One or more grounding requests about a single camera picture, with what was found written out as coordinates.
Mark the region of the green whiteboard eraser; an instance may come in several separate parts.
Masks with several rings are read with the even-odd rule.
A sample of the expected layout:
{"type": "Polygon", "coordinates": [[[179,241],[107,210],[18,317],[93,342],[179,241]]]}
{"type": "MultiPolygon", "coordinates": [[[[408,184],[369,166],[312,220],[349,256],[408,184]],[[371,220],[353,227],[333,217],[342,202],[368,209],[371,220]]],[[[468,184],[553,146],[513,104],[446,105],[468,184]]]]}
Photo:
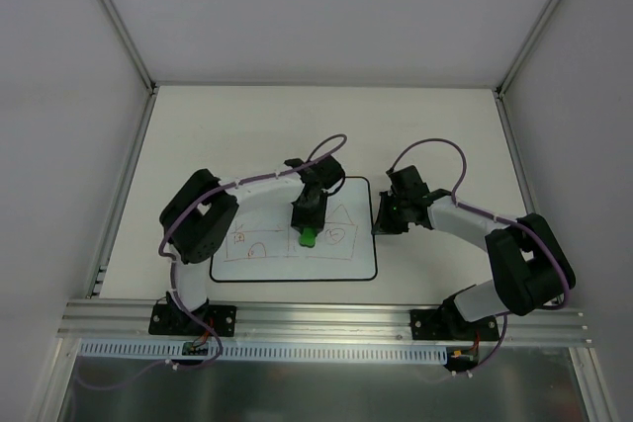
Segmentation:
{"type": "Polygon", "coordinates": [[[312,227],[305,227],[299,236],[298,242],[302,247],[314,248],[317,242],[318,232],[312,227]]]}

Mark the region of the white whiteboard black frame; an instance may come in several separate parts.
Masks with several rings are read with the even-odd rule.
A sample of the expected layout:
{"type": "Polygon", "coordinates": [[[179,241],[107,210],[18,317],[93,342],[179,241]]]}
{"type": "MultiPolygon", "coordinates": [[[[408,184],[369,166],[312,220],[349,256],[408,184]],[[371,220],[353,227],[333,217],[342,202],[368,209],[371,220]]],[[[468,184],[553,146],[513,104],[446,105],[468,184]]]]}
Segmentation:
{"type": "Polygon", "coordinates": [[[371,281],[378,274],[371,188],[349,177],[327,200],[315,245],[300,244],[290,205],[250,211],[233,221],[210,264],[217,283],[371,281]]]}

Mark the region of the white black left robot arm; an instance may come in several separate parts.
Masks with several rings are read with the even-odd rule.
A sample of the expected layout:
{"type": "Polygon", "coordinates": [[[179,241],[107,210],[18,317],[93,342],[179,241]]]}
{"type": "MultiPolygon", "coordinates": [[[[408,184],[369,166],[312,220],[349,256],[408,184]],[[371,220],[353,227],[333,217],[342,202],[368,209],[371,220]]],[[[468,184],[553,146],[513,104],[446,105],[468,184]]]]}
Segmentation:
{"type": "Polygon", "coordinates": [[[313,247],[324,228],[327,200],[344,182],[345,172],[331,155],[307,162],[288,159],[274,172],[242,179],[222,180],[207,169],[196,171],[159,216],[163,237],[158,254],[170,260],[173,324],[185,334],[205,325],[204,279],[185,267],[209,261],[237,216],[288,205],[290,227],[299,233],[299,244],[313,247]]]}

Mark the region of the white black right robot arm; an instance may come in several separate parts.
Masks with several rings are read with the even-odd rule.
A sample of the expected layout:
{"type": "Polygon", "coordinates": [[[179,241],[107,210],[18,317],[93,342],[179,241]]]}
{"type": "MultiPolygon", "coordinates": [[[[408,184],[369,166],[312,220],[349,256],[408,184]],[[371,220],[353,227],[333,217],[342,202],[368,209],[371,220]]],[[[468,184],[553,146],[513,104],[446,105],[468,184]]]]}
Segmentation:
{"type": "Polygon", "coordinates": [[[391,186],[380,195],[373,234],[400,235],[413,225],[451,234],[485,251],[492,272],[414,321],[414,338],[469,340],[496,317],[524,316],[575,287],[575,272],[542,215],[507,218],[480,210],[445,189],[430,190],[414,166],[387,175],[391,186]]]}

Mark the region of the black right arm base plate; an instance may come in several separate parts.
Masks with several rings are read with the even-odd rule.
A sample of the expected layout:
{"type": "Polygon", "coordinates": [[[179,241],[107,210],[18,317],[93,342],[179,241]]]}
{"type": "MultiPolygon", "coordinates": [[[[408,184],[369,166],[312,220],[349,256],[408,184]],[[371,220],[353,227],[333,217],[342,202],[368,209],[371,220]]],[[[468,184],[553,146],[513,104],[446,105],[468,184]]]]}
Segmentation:
{"type": "Polygon", "coordinates": [[[500,336],[494,317],[468,322],[458,312],[446,308],[412,309],[409,327],[414,341],[496,342],[500,336]]]}

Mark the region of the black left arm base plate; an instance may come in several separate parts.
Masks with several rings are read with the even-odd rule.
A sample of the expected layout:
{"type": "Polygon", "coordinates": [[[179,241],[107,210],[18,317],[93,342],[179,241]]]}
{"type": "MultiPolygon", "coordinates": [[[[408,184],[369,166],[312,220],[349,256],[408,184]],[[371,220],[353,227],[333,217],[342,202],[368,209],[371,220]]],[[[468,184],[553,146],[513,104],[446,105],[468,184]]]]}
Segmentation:
{"type": "MultiPolygon", "coordinates": [[[[232,337],[235,331],[237,307],[206,303],[193,311],[196,318],[213,328],[220,337],[232,337]]],[[[207,328],[178,308],[175,302],[160,302],[153,306],[147,332],[158,336],[201,336],[207,328]]]]}

